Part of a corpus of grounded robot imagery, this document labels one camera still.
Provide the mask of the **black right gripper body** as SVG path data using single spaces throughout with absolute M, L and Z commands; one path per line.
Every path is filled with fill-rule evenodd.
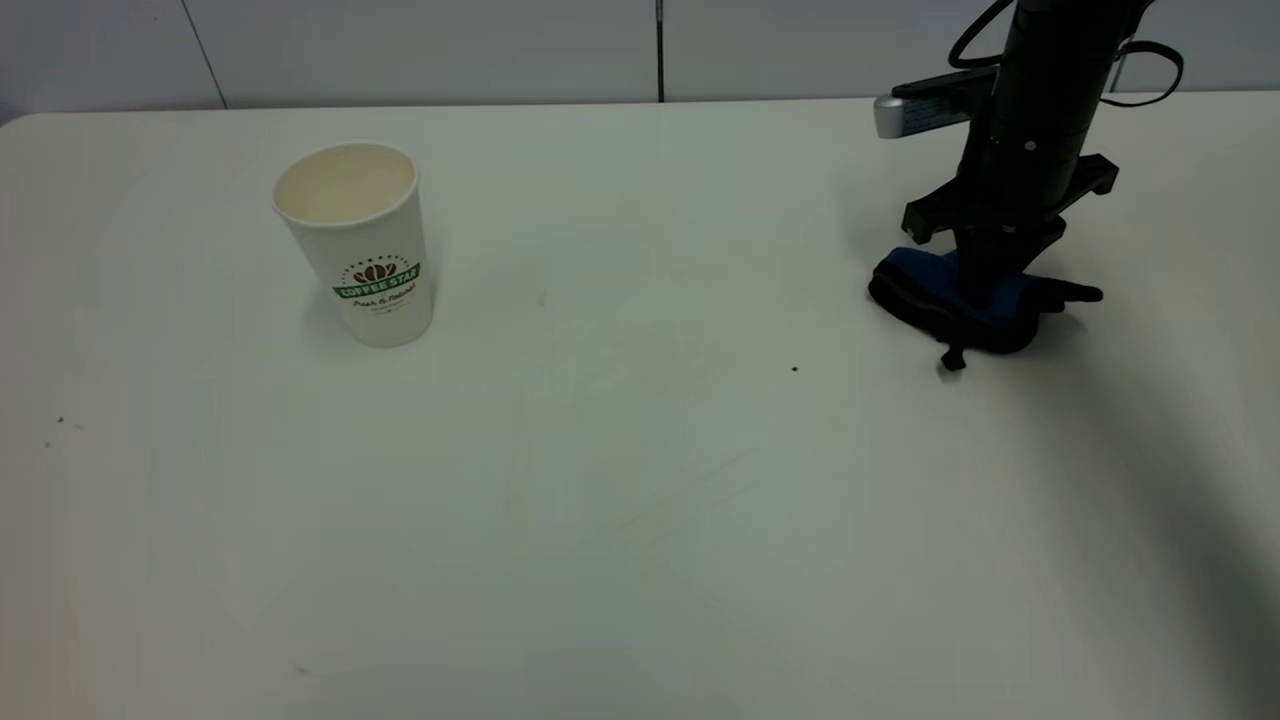
M 1119 174 L 1107 158 L 1082 155 L 1079 141 L 1079 135 L 1029 138 L 1005 124 L 995 101 L 986 100 L 970 122 L 956 176 L 910 201 L 901 228 L 915 243 L 961 228 L 1057 228 L 1068 208 L 1089 193 L 1110 193 Z

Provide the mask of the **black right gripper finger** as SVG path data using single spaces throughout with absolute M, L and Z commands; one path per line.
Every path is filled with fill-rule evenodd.
M 1030 264 L 1065 233 L 1065 222 L 1023 223 L 998 229 L 998 305 L 1062 306 L 1047 278 L 1029 274 Z
M 986 307 L 1004 278 L 1004 241 L 998 229 L 955 228 L 957 283 L 973 307 Z

